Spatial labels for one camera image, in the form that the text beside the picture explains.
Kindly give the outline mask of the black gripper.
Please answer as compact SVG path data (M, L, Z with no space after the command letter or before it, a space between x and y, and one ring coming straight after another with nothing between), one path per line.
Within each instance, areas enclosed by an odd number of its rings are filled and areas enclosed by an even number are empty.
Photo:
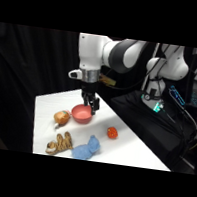
M81 83L82 87L82 98L84 100L84 105L88 106L93 102L92 106L92 116L96 114L96 111L99 110L99 98L95 96L95 91L97 90L97 83Z

